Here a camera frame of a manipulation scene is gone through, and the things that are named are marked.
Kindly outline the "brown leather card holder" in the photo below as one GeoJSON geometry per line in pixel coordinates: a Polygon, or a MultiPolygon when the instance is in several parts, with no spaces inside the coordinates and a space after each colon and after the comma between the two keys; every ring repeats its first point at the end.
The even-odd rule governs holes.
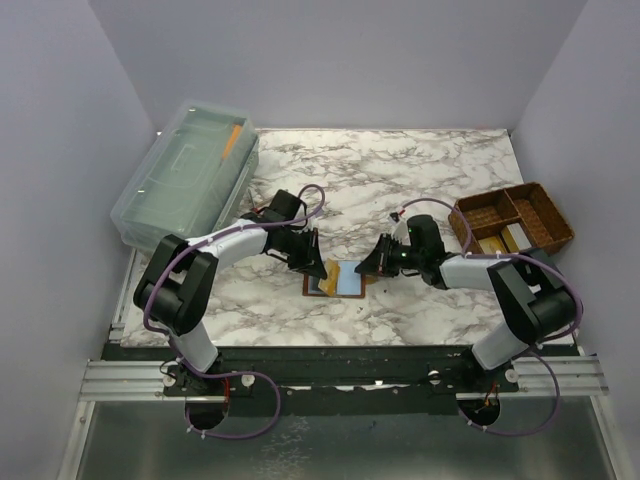
{"type": "Polygon", "coordinates": [[[367,287],[377,282],[377,278],[374,276],[360,275],[354,271],[355,267],[359,264],[358,261],[335,261],[337,261],[341,267],[337,285],[337,294],[333,297],[327,296],[318,289],[318,281],[320,279],[305,274],[302,287],[303,296],[363,299],[366,296],[367,287]]]}

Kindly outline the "gold VIP credit card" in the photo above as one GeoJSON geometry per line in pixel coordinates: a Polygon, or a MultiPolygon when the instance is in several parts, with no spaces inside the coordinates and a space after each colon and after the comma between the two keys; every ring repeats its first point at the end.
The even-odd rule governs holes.
{"type": "Polygon", "coordinates": [[[327,276],[318,281],[318,289],[327,296],[333,297],[337,294],[341,267],[337,261],[327,259],[324,263],[324,268],[327,276]]]}

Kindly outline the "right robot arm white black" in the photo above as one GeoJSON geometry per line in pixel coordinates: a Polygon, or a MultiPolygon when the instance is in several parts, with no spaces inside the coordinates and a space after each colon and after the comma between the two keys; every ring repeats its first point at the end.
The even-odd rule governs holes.
{"type": "Polygon", "coordinates": [[[441,289],[485,290],[495,294],[503,320],[470,348],[460,379],[480,392],[496,380],[496,368],[576,321],[582,303],[545,251],[521,254],[463,255],[445,249],[429,215],[408,219],[409,243],[382,234],[373,251],[355,268],[366,276],[396,277],[404,270],[441,289]]]}

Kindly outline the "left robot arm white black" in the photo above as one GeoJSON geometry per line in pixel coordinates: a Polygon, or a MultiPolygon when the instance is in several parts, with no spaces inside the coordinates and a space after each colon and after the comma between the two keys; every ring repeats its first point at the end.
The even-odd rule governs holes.
{"type": "Polygon", "coordinates": [[[182,239],[164,237],[156,247],[133,295],[143,312],[143,324],[165,335],[189,368],[187,382],[201,395],[214,393],[222,380],[214,364],[218,349],[202,322],[217,273],[256,255],[269,255],[289,270],[321,280],[328,278],[318,231],[312,219],[321,213],[324,189],[310,184],[320,202],[309,210],[302,195],[278,190],[271,203],[252,210],[228,227],[182,239]]]}

